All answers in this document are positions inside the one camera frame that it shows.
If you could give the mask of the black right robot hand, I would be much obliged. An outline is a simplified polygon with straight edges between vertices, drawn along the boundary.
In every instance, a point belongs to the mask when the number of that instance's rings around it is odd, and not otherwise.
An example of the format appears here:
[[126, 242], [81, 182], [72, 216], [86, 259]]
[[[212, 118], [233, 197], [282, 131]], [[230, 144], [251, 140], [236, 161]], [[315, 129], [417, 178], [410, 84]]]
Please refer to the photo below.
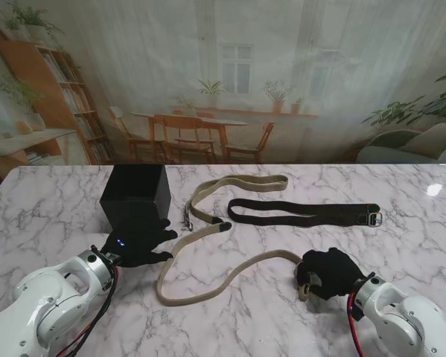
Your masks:
[[359, 282], [365, 282], [360, 268], [346, 253], [331, 247], [327, 251], [309, 250], [296, 267], [299, 286], [309, 284], [309, 292], [328, 300], [352, 293]]

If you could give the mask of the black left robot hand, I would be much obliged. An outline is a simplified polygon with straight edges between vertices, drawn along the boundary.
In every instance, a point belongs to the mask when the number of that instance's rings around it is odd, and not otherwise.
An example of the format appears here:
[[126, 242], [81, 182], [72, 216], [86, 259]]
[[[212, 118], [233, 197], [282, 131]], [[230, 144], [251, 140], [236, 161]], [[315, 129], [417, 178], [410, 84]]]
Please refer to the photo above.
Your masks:
[[122, 219], [107, 237], [101, 253], [112, 256], [114, 264], [123, 268], [165, 262], [173, 258], [172, 253], [153, 250], [177, 238], [174, 230], [167, 230], [169, 225], [168, 219]]

